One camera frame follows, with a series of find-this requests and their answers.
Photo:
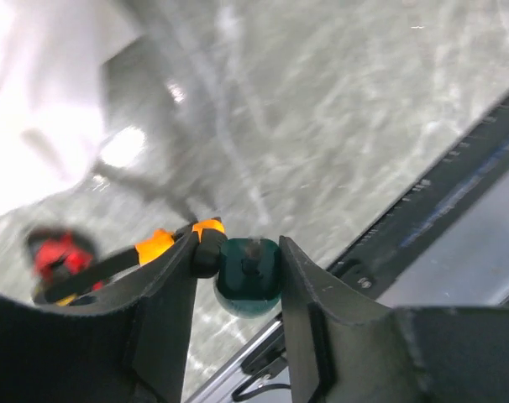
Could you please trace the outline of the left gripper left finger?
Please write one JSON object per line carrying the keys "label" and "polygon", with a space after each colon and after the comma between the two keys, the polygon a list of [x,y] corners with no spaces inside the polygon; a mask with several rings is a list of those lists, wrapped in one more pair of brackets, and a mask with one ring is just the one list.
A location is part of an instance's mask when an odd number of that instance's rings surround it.
{"label": "left gripper left finger", "polygon": [[178,402],[197,278],[195,233],[73,305],[0,295],[0,402]]}

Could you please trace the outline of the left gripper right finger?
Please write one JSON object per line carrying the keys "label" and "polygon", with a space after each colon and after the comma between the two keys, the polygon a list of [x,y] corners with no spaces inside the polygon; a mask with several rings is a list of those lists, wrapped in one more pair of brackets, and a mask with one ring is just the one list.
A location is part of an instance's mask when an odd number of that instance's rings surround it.
{"label": "left gripper right finger", "polygon": [[295,402],[509,402],[509,308],[383,306],[281,237]]}

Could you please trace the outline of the stubby green screwdriver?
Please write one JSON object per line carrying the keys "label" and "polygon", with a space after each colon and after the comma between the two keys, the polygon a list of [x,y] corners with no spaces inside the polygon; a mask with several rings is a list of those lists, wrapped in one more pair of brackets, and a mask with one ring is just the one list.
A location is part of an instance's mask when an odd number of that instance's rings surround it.
{"label": "stubby green screwdriver", "polygon": [[224,310],[241,318],[260,317],[281,298],[279,245],[268,238],[231,238],[218,257],[214,295]]}

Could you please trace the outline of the orange handled pliers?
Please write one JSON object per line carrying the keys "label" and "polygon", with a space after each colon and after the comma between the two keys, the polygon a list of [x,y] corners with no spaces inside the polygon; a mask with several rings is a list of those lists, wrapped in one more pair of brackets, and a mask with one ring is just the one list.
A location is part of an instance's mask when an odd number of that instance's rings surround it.
{"label": "orange handled pliers", "polygon": [[150,238],[111,254],[103,260],[97,259],[86,270],[51,287],[38,289],[37,283],[32,300],[37,305],[73,305],[77,298],[110,284],[115,275],[155,261],[180,240],[193,233],[197,236],[197,246],[190,258],[191,272],[197,278],[211,278],[218,272],[220,248],[227,240],[224,226],[218,217],[190,223],[174,232],[159,228]]}

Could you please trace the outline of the white cloth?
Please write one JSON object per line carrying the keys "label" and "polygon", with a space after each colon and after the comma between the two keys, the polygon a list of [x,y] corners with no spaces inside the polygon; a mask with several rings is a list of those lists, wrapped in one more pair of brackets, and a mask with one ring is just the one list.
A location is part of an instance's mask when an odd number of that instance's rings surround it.
{"label": "white cloth", "polygon": [[140,35],[121,1],[0,1],[0,216],[86,178],[104,66]]}

